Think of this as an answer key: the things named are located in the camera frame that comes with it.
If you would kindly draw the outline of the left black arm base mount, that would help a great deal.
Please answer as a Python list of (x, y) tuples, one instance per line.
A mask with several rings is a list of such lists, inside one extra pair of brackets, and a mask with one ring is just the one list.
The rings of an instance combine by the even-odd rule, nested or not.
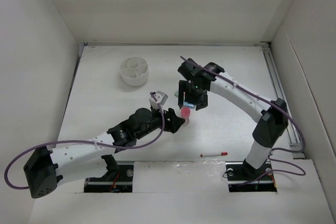
[(134, 162), (117, 162), (112, 155), (101, 156), (104, 174), (85, 179), (84, 193), (131, 193)]

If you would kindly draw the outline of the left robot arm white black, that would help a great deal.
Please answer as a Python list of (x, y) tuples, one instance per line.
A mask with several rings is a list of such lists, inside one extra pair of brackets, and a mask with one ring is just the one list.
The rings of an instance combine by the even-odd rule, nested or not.
[(38, 147), (24, 165), (30, 195), (41, 198), (60, 185), (89, 176), (113, 180), (119, 169), (114, 153), (130, 150), (137, 140), (157, 129), (174, 134), (184, 123), (172, 108), (140, 108), (91, 140), (50, 150)]

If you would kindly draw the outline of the red capped white pen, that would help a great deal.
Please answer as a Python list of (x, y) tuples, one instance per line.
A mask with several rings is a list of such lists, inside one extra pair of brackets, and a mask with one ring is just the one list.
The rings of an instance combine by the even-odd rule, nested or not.
[(202, 153), (200, 157), (208, 158), (208, 157), (220, 157), (220, 156), (227, 156), (227, 152), (216, 152), (216, 153)]

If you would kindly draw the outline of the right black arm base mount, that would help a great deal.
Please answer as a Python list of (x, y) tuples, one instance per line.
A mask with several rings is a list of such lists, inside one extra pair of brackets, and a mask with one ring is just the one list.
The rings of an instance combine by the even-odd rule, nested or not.
[(223, 178), (227, 179), (230, 193), (277, 192), (273, 175), (264, 175), (270, 169), (272, 166), (269, 161), (264, 162), (259, 169), (245, 162), (226, 162)]

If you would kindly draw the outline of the blue highlighter marker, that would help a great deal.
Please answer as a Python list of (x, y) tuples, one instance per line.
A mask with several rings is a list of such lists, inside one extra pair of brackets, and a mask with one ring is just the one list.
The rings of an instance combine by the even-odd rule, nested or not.
[(192, 104), (192, 103), (188, 103), (186, 101), (183, 102), (183, 107), (187, 107), (191, 110), (195, 110), (196, 109), (196, 105)]

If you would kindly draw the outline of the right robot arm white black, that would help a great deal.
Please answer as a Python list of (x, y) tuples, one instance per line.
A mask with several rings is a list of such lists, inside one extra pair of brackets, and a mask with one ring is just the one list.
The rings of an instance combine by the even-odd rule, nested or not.
[(262, 166), (274, 144), (288, 127), (286, 102), (266, 100), (252, 96), (251, 91), (240, 86), (221, 66), (210, 62), (201, 67), (193, 59), (185, 60), (178, 68), (184, 77), (178, 85), (178, 106), (192, 104), (196, 110), (208, 106), (208, 92), (214, 93), (247, 113), (256, 127), (252, 133), (254, 142), (243, 161), (246, 180), (263, 173)]

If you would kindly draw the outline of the pink glue bottle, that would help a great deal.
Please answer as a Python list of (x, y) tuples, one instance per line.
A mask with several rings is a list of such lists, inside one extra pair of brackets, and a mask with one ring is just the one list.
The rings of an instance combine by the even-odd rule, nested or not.
[(190, 121), (191, 110), (188, 107), (181, 108), (181, 117), (185, 120), (185, 124), (187, 125)]

